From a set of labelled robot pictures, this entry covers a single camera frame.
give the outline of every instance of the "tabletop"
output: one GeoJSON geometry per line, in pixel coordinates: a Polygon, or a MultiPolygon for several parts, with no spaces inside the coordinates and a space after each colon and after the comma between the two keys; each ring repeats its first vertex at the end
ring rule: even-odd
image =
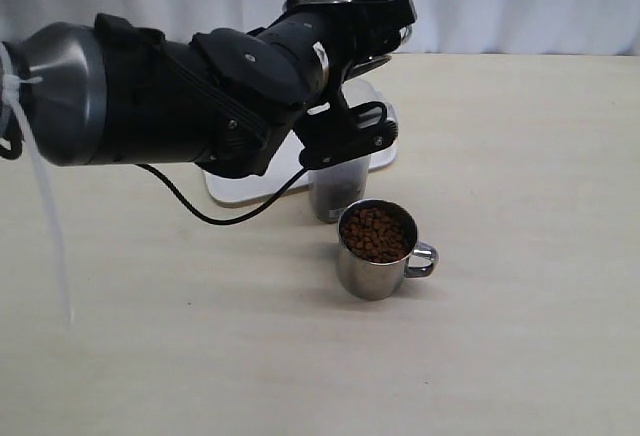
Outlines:
{"type": "Polygon", "coordinates": [[[366,196],[441,255],[380,302],[339,285],[304,192],[220,228],[138,168],[49,167],[67,329],[29,160],[2,163],[0,432],[637,434],[640,59],[398,55],[366,79],[400,122],[366,196]]]}

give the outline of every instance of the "metal cup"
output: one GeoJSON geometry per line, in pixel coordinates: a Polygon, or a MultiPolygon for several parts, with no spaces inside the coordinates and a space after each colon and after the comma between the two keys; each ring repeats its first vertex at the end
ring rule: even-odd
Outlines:
{"type": "Polygon", "coordinates": [[[339,252],[337,262],[338,279],[352,295],[378,301],[388,298],[402,285],[405,278],[424,278],[433,273],[438,264],[436,249],[419,240],[418,227],[411,215],[401,206],[380,199],[364,199],[350,205],[338,221],[339,252]],[[400,222],[412,249],[402,258],[391,263],[373,263],[356,256],[342,238],[342,227],[358,209],[382,209],[400,222]],[[424,259],[423,266],[410,266],[412,257],[424,259]]]}

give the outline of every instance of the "mug handle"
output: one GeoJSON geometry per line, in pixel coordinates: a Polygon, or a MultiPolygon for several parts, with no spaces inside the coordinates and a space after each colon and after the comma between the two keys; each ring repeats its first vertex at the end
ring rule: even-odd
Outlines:
{"type": "Polygon", "coordinates": [[[426,278],[436,269],[438,259],[440,258],[436,248],[422,241],[418,241],[411,255],[426,259],[429,264],[426,266],[408,266],[405,272],[405,278],[426,278]]]}

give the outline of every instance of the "pet food kibble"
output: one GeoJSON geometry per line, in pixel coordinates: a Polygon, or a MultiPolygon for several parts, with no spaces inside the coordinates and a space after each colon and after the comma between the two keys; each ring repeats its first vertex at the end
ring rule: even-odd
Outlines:
{"type": "Polygon", "coordinates": [[[343,241],[356,256],[374,263],[392,263],[410,247],[399,221],[378,208],[359,209],[343,223],[343,241]]]}

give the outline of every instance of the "zip tie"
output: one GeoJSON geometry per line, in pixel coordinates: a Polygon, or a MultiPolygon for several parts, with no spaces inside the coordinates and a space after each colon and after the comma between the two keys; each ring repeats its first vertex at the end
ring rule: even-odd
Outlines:
{"type": "Polygon", "coordinates": [[[20,77],[13,74],[13,67],[10,60],[11,58],[9,57],[9,53],[7,52],[4,45],[0,43],[0,61],[2,61],[2,67],[4,71],[2,81],[0,83],[2,85],[2,102],[4,103],[2,115],[0,118],[0,129],[2,129],[2,132],[0,134],[4,134],[4,129],[6,129],[6,124],[9,120],[8,115],[5,115],[5,109],[7,109],[7,112],[9,112],[8,108],[6,108],[5,106],[10,106],[11,109],[13,109],[13,113],[15,114],[16,119],[18,120],[18,124],[20,125],[20,130],[22,131],[25,144],[29,151],[31,164],[33,165],[33,171],[35,173],[38,188],[40,190],[42,206],[47,217],[51,242],[53,245],[55,258],[54,275],[56,283],[58,284],[60,305],[65,312],[67,326],[70,326],[74,319],[74,312],[71,305],[71,297],[69,295],[69,283],[67,279],[67,267],[62,226],[60,225],[60,220],[58,218],[58,212],[53,198],[51,184],[49,183],[49,177],[47,175],[44,159],[38,151],[38,146],[36,144],[35,138],[33,137],[33,132],[31,131],[31,126],[29,125],[27,115],[20,105],[20,86],[22,84],[38,84],[42,81],[42,77],[38,76],[27,80],[21,79],[20,77]]]}

